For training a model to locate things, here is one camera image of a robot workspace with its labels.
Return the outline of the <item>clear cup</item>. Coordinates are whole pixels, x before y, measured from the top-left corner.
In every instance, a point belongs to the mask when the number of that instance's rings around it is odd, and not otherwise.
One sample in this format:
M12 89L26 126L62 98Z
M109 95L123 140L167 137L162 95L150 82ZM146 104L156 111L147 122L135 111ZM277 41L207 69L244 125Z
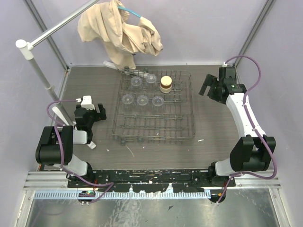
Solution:
M130 88L134 91L143 90L143 79L139 76L134 76L130 81Z
M134 110L134 96L133 94L125 94L122 96L122 108L125 113L132 113Z
M152 99L152 112L156 114L160 114L164 112L165 109L165 103L164 99L161 96L155 96Z

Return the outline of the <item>clear tall corner glass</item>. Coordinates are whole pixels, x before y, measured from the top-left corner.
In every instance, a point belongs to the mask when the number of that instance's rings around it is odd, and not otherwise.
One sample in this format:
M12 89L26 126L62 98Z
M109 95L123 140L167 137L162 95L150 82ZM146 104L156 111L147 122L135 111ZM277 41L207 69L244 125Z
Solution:
M149 98L146 95L139 95L136 102L136 108L139 113L142 114L150 110Z

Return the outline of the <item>beige brown travel cup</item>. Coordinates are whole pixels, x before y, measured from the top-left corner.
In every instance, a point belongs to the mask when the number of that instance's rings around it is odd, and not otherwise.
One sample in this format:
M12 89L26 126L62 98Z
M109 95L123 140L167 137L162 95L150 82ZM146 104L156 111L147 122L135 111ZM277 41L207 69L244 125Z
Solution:
M170 76L163 76L160 80L160 91L164 94L172 90L172 78Z

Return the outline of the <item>clear tumbler from corner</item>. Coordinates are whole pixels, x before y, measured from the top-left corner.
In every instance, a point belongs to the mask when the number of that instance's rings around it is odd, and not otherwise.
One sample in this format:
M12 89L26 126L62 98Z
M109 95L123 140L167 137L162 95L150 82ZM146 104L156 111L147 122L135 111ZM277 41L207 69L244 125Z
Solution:
M157 88L157 77L154 74L148 74L145 77L145 88L147 90L152 90Z

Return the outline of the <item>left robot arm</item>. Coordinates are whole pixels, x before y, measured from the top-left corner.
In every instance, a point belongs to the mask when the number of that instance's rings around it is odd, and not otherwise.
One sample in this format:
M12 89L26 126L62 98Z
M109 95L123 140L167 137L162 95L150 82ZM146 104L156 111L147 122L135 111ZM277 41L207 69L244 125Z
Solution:
M97 111L95 108L88 109L82 105L77 105L74 111L74 126L44 127L36 149L37 163L53 166L78 176L78 182L83 187L92 186L95 181L92 167L73 153L73 146L86 145L90 149L96 147L92 141L93 124L107 119L106 109L103 105L98 104L98 108Z

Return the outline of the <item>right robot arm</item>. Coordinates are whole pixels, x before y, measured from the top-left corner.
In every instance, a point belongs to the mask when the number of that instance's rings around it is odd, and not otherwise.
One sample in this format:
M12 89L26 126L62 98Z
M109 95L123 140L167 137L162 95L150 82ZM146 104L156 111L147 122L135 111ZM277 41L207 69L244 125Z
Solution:
M232 66L220 67L218 76L208 74L199 94L206 94L228 107L239 136L229 158L209 166L208 182L212 186L219 186L230 176L256 176L257 172L268 170L276 140L267 136L260 127L250 106L245 85L237 82L236 69Z

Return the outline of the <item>beige cloth garment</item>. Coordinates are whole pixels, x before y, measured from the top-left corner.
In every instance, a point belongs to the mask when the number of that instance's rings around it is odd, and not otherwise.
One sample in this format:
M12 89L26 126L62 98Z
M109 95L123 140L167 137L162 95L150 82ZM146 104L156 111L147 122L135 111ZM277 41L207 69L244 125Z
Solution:
M137 25L128 24L130 13L119 7L124 5L118 0L91 6L81 14L77 30L83 42L101 40L116 68L135 69L134 54L157 56L163 44L151 21L140 17Z

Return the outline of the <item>teal clothes hanger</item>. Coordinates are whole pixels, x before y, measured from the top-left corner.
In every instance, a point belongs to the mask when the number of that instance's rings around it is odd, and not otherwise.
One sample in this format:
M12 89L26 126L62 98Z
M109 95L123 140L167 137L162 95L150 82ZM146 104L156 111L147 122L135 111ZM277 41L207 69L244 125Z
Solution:
M136 16L136 17L138 17L138 18L141 18L141 17L142 17L140 14L138 14L138 13L136 13L136 12L134 12L133 10L130 10L130 9L128 9L128 8L125 8L125 7L122 7L122 6L118 6L118 9L123 10L123 11L126 11L126 12L128 12L128 13L130 13L130 14L133 14L134 16Z

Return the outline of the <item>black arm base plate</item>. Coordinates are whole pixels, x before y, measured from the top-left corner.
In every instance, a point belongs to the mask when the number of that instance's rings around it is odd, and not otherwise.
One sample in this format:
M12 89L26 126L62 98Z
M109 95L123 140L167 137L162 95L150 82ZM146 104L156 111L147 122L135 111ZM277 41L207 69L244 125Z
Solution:
M174 193L203 192L207 187L224 188L227 176L215 176L213 172L200 169L140 169L140 170L94 170L92 176L84 177L92 184L101 184L97 191L104 192L165 192L170 186Z

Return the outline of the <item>aluminium frame rail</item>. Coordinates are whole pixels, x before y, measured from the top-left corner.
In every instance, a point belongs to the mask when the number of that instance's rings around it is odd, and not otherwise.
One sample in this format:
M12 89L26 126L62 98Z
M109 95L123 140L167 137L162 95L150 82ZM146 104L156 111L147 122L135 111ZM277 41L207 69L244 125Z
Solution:
M66 189L68 186L68 179L66 174L63 172L29 172L26 177L24 190L56 190ZM235 178L234 189L261 189L261 188L272 188L280 189L281 184L278 178L271 180L265 180L256 178L251 175L244 175Z

